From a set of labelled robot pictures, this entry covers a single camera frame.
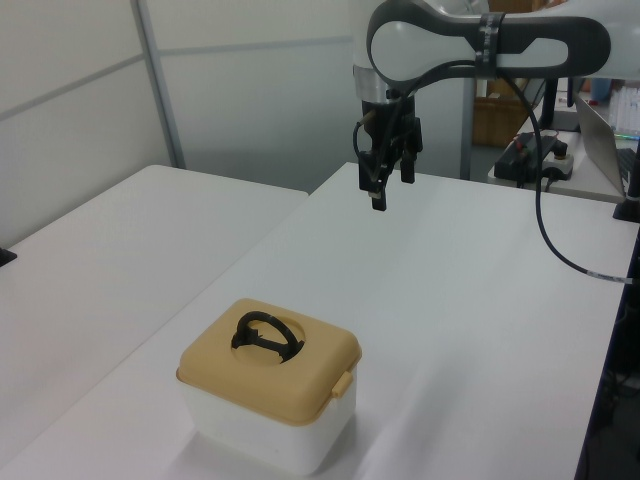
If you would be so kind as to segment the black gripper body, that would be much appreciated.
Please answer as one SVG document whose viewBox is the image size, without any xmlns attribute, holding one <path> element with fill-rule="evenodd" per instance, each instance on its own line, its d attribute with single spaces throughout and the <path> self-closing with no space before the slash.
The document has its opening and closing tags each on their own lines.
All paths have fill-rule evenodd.
<svg viewBox="0 0 640 480">
<path fill-rule="evenodd" d="M 402 158 L 409 158 L 415 162 L 423 149 L 421 123 L 415 112 L 415 98 L 410 96 L 401 104 L 396 120 L 392 122 L 397 105 L 397 102 L 389 104 L 361 102 L 364 115 L 369 112 L 374 113 L 373 118 L 364 124 L 364 131 L 371 140 L 371 146 L 365 152 L 378 154 L 387 144 L 385 135 L 390 129 L 386 162 Z"/>
</svg>

